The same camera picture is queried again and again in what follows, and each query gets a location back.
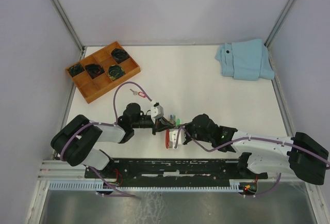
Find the key with red tag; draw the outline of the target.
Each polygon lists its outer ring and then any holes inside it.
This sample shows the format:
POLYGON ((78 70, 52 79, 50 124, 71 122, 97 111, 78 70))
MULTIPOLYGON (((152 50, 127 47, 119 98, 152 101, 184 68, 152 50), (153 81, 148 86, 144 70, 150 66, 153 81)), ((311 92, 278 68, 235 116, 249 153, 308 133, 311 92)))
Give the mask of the key with red tag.
POLYGON ((130 91, 133 93, 133 95, 137 95, 137 96, 140 96, 142 98, 146 98, 146 95, 142 91, 136 91, 136 90, 133 90, 133 89, 130 89, 130 91))

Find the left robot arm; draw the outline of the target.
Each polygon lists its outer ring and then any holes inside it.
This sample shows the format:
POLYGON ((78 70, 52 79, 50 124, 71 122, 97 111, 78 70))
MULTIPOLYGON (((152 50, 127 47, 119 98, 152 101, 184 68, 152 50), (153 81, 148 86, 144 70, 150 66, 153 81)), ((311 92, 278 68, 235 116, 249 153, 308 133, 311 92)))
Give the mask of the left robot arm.
POLYGON ((54 136, 51 147, 70 166, 93 167, 107 178, 113 174, 114 165, 106 153, 94 148, 97 142, 123 144, 134 136, 135 129, 151 129, 155 135, 174 128, 175 123, 163 117, 163 109, 158 103, 147 113, 141 110, 139 104, 130 103, 115 124, 93 122, 84 115, 76 116, 54 136))

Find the metal key holder red handle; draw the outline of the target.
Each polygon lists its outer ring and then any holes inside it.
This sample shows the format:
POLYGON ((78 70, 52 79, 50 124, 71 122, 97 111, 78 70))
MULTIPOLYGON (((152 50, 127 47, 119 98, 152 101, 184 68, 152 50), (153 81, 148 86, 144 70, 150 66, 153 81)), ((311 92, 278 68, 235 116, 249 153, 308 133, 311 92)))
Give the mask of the metal key holder red handle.
MULTIPOLYGON (((177 126, 177 125, 176 125, 176 121, 169 120, 169 122, 170 122, 171 124, 177 126)), ((166 149, 171 148, 171 147, 172 147, 172 144, 173 144, 173 142, 170 140, 170 130, 167 129, 167 130, 166 130, 166 138, 165 138, 165 146, 166 146, 166 149)))

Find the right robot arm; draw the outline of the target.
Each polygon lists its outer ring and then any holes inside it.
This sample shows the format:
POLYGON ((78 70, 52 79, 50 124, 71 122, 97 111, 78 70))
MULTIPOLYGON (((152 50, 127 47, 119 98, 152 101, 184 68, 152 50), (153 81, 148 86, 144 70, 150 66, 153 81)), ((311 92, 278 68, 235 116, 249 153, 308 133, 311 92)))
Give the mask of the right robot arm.
POLYGON ((292 174, 300 180, 323 185, 329 170, 329 152, 309 135, 297 132, 294 136, 268 137, 252 135, 236 128, 215 124, 201 114, 183 127, 185 143, 211 144, 206 152, 238 153, 237 173, 242 178, 253 174, 292 174))

